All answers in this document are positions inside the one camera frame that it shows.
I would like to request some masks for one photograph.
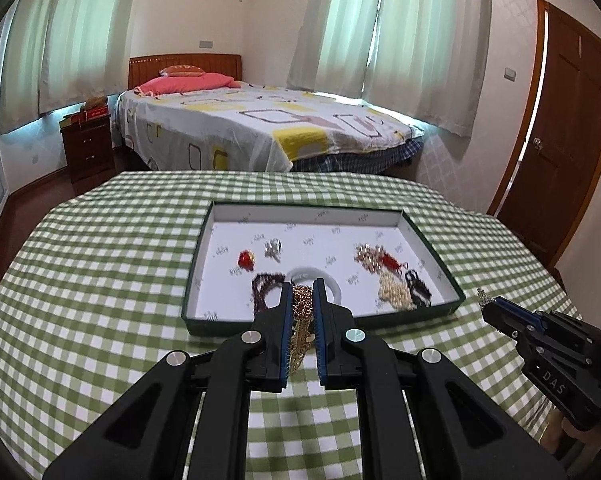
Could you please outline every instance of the door frame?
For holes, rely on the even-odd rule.
[[[541,68],[543,65],[543,44],[545,42],[545,12],[549,11],[550,6],[554,7],[551,3],[545,0],[538,0],[538,17],[537,17],[537,32],[536,32],[536,55],[534,58],[534,67],[532,71],[532,83],[530,84],[530,93],[527,97],[527,104],[525,105],[525,113],[523,114],[523,120],[521,122],[521,128],[518,131],[518,136],[516,137],[516,142],[514,143],[514,148],[512,154],[509,158],[507,166],[505,167],[505,172],[503,173],[503,177],[501,179],[500,184],[498,185],[497,192],[492,199],[492,203],[489,205],[487,209],[487,214],[494,216],[498,210],[498,206],[503,201],[503,197],[507,192],[507,187],[514,175],[514,171],[516,171],[516,164],[518,163],[519,155],[521,154],[521,150],[523,148],[523,144],[525,143],[525,137],[527,135],[527,130],[530,127],[530,123],[532,122],[532,114],[534,110],[534,105],[536,102],[536,95],[538,94],[539,85],[541,82]],[[601,42],[601,39],[592,32],[592,35]],[[583,216],[585,216],[585,212],[587,211],[587,207],[592,201],[592,197],[594,195],[594,191],[596,190],[596,186],[601,177],[601,153],[599,154],[598,161],[596,163],[596,169],[594,170],[594,175],[592,177],[591,182],[589,183],[589,187],[587,188],[587,192],[583,199],[580,208],[578,209],[577,215],[572,222],[565,239],[562,241],[559,249],[556,254],[552,256],[551,261],[549,262],[549,268],[552,268],[556,265],[559,258],[564,253],[565,249],[571,242],[574,234],[576,233]]]

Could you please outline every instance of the wooden floor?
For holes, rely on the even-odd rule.
[[[0,280],[42,218],[58,204],[103,184],[123,171],[147,171],[148,167],[132,150],[114,150],[116,171],[104,171],[75,184],[67,168],[58,170],[14,192],[7,199],[0,217]]]

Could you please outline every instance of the jewelry tray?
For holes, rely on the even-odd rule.
[[[264,255],[272,238],[281,242],[280,262]],[[432,293],[432,304],[394,310],[378,298],[379,276],[354,261],[360,244],[385,247],[407,262]],[[254,270],[238,266],[242,251],[252,251]],[[185,290],[181,317],[192,335],[232,335],[254,320],[252,280],[262,272],[287,274],[315,267],[331,275],[361,328],[384,328],[448,316],[465,294],[409,216],[402,211],[326,206],[212,203],[202,224]],[[310,285],[312,280],[296,282]],[[327,299],[333,301],[327,290]],[[280,301],[280,286],[265,296]]]

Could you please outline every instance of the wooden headboard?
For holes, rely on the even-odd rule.
[[[243,64],[239,54],[159,54],[130,59],[128,89],[132,90],[158,77],[160,70],[172,65],[195,65],[205,72],[218,72],[236,80],[243,78]]]

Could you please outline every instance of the light switch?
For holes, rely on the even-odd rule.
[[[513,70],[511,68],[506,68],[505,69],[505,79],[508,79],[512,82],[516,81],[516,70]]]

